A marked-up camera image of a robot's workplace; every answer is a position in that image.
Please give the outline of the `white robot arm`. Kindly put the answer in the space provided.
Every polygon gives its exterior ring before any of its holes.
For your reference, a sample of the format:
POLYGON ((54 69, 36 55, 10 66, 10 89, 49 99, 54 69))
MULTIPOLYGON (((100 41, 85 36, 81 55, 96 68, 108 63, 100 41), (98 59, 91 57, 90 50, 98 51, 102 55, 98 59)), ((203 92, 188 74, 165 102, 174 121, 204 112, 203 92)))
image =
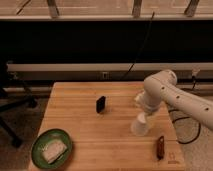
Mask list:
POLYGON ((213 101, 187 93, 176 87, 177 76, 162 70, 145 78, 143 91, 135 100, 146 115, 158 111, 162 101, 177 108, 213 131, 213 101))

